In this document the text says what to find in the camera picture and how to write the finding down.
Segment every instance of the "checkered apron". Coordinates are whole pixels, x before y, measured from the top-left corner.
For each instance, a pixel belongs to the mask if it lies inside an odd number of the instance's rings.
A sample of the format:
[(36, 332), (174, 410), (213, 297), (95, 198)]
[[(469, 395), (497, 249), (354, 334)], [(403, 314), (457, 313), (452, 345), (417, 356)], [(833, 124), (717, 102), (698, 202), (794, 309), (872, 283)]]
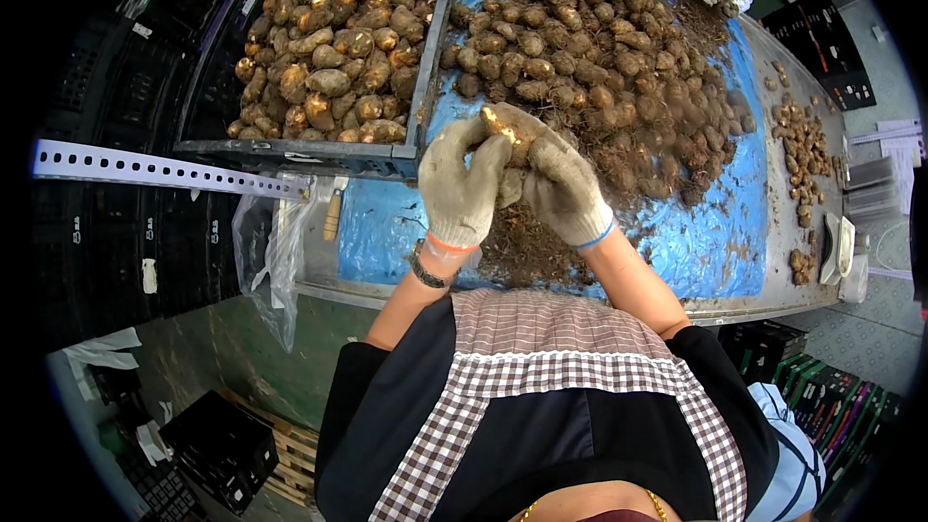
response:
[(722, 522), (743, 520), (735, 439), (686, 362), (644, 323), (585, 298), (479, 289), (452, 295), (458, 336), (441, 397), (370, 520), (428, 520), (493, 398), (569, 388), (674, 396), (705, 459)]

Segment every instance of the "plastic bag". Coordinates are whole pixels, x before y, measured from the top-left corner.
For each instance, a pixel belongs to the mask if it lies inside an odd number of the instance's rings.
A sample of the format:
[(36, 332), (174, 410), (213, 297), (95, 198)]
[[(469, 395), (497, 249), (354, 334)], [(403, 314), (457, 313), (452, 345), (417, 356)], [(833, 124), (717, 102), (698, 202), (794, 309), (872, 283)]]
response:
[(317, 185), (315, 176), (281, 177), (290, 181), (305, 179), (309, 200), (242, 195), (232, 220), (232, 234), (241, 294), (254, 303), (264, 324), (289, 353), (296, 331), (297, 294), (293, 282), (303, 265), (303, 232), (317, 200)]

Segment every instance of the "light blue shirt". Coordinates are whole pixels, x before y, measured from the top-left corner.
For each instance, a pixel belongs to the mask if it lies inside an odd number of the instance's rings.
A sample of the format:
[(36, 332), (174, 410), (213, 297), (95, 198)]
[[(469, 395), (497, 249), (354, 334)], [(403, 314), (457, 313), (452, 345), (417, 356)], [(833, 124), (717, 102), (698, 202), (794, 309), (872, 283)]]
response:
[(795, 520), (815, 507), (825, 487), (825, 463), (795, 423), (776, 386), (754, 383), (751, 397), (774, 428), (780, 445), (780, 461), (773, 479), (747, 522)]

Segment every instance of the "wristwatch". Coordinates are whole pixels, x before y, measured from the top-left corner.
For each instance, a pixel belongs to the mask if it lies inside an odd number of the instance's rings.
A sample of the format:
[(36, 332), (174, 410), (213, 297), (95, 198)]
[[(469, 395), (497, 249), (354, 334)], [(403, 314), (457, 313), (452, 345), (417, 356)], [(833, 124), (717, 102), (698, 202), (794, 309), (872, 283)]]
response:
[(458, 277), (458, 273), (454, 273), (450, 278), (439, 278), (433, 273), (429, 273), (422, 267), (422, 262), (419, 260), (419, 255), (422, 252), (422, 245), (425, 244), (425, 238), (419, 238), (416, 240), (416, 244), (412, 247), (412, 252), (409, 253), (409, 268), (412, 273), (416, 275), (416, 278), (426, 286), (432, 288), (449, 288), (455, 282), (455, 278)]

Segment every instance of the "orange rubber band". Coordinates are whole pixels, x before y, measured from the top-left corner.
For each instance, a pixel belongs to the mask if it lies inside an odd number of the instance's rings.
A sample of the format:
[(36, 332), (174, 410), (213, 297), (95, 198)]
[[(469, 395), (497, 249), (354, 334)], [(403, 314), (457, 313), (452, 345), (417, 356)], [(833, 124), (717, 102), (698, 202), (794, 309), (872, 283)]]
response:
[(443, 248), (444, 250), (447, 250), (448, 252), (468, 253), (468, 252), (473, 252), (474, 250), (476, 250), (477, 248), (480, 247), (480, 245), (478, 245), (478, 246), (472, 246), (472, 247), (470, 247), (470, 248), (460, 248), (460, 247), (457, 247), (457, 246), (452, 246), (452, 247), (451, 247), (451, 246), (448, 246), (447, 244), (445, 244), (444, 242), (438, 242), (437, 240), (435, 240), (435, 237), (432, 236), (432, 235), (431, 235), (430, 233), (428, 233), (428, 232), (425, 233), (425, 236), (426, 236), (426, 238), (429, 239), (429, 242), (431, 242), (432, 244), (434, 244), (434, 245), (437, 246), (438, 248)]

